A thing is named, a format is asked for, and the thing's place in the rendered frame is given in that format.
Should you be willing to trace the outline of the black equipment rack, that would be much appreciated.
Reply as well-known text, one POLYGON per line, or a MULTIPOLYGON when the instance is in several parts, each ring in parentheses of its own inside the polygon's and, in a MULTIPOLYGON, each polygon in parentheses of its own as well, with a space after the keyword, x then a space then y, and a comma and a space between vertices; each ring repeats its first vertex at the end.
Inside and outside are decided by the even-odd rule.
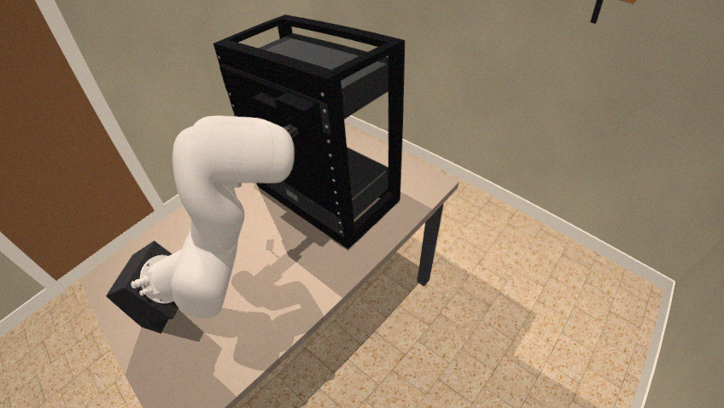
POLYGON ((298 128, 290 174, 257 186, 343 247, 353 247, 400 202, 405 40, 282 15, 213 46, 236 117, 298 128), (260 48, 239 43, 276 26, 280 39, 274 42, 260 48), (377 48, 367 52, 310 38, 292 33, 292 26, 377 48), (344 121, 387 92, 388 167, 347 147, 344 121))

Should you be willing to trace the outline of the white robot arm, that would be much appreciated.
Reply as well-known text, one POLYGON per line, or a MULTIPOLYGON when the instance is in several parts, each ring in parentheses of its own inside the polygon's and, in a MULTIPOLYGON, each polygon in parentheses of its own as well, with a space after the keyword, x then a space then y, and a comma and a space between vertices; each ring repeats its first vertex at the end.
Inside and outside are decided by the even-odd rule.
POLYGON ((141 286, 139 294, 157 303, 175 301, 191 317, 218 315, 244 221, 234 189, 242 183, 282 182, 294 158, 290 134, 264 119, 207 116, 181 131, 172 167, 190 232, 181 250, 148 260, 131 286, 141 286))

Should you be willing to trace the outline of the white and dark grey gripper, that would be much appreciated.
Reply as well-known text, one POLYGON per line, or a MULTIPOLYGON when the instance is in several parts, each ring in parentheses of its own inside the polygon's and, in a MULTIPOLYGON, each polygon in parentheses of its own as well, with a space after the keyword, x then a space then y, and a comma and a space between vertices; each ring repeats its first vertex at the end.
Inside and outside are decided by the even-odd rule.
POLYGON ((298 128, 293 125, 286 125, 284 129, 287 130, 291 137, 295 137, 299 134, 298 128))

